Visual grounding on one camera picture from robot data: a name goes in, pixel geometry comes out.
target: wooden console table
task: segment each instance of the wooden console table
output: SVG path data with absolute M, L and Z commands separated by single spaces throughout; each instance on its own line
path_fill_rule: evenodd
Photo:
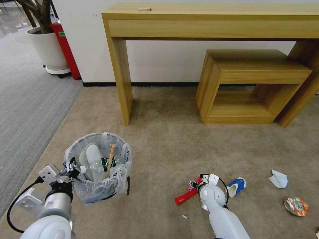
M 276 118 L 283 127 L 319 89 L 319 4 L 117 3 L 102 18 L 125 126 L 133 102 L 126 40 L 297 41 L 289 56 L 313 72 Z

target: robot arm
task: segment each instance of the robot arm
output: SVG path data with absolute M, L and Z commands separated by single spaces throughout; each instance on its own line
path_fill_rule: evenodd
M 219 177 L 204 174 L 201 178 L 200 184 L 190 181 L 190 185 L 198 189 L 201 206 L 209 212 L 209 222 L 216 238 L 250 239 L 238 217 L 228 210 L 228 200 L 222 189 L 217 186 Z
M 34 188 L 29 188 L 15 202 L 15 205 L 31 212 L 36 217 L 24 232 L 21 239 L 74 239 L 73 225 L 75 223 L 74 214 L 71 211 L 73 199 L 72 182 L 79 175 L 79 171 L 74 168 L 74 161 L 64 170 L 60 171 L 54 166 L 46 166 L 38 173 L 38 180 L 45 182 L 52 187 L 46 197 L 37 192 Z M 10 221 L 10 210 L 8 210 L 8 223 Z

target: black trash can leg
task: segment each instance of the black trash can leg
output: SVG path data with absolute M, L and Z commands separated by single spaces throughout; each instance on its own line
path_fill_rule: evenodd
M 127 180 L 126 195 L 129 195 L 129 193 L 130 193 L 130 187 L 131 187 L 131 178 L 130 178 L 130 176 L 128 176 L 126 180 Z

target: white plant pot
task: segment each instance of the white plant pot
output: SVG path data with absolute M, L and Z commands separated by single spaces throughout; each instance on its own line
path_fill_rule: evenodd
M 39 30 L 39 27 L 32 28 L 27 31 L 27 35 L 46 66 L 47 72 L 55 75 L 70 72 L 55 33 L 34 34 Z

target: crumpled can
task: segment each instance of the crumpled can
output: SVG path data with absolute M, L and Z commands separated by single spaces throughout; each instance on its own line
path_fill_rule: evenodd
M 300 198 L 287 197 L 283 200 L 285 208 L 296 216 L 305 216 L 308 213 L 309 206 Z

